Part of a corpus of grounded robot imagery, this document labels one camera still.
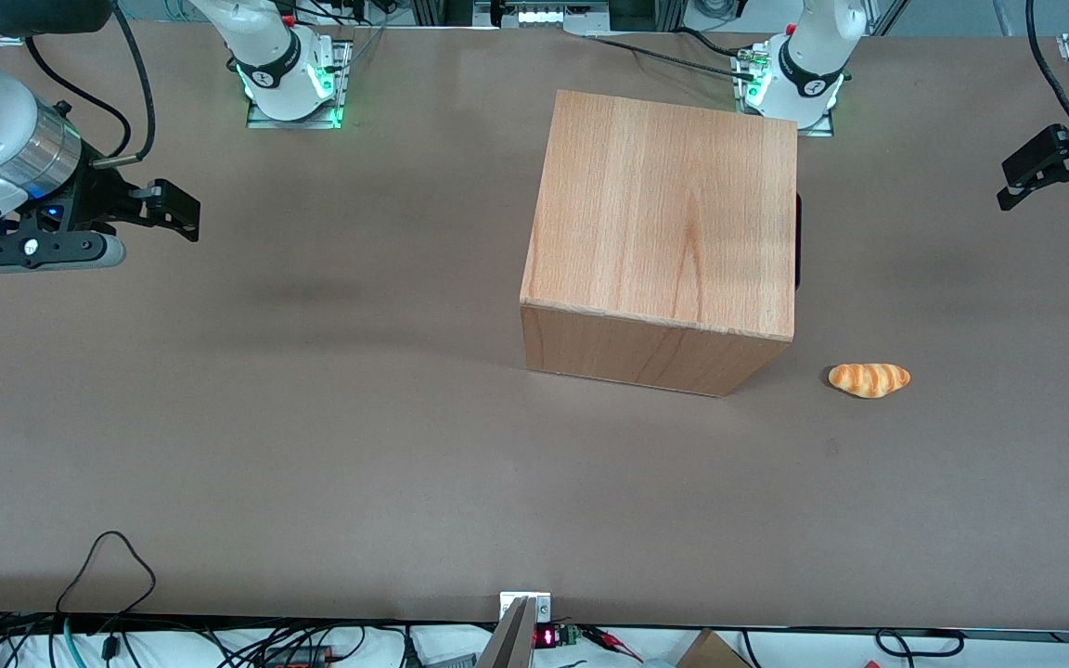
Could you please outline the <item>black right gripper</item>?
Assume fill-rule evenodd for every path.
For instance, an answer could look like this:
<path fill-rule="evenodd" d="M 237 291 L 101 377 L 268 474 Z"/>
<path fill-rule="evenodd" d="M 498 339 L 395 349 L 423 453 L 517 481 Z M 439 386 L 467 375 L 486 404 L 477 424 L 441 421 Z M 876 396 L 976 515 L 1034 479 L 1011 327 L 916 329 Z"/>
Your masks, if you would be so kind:
<path fill-rule="evenodd" d="M 182 238 L 200 240 L 200 203 L 169 178 L 154 181 L 154 211 L 145 212 L 139 186 L 117 169 L 84 166 L 67 183 L 38 199 L 33 222 L 45 232 L 90 231 L 117 234 L 118 226 L 143 226 L 174 231 Z"/>

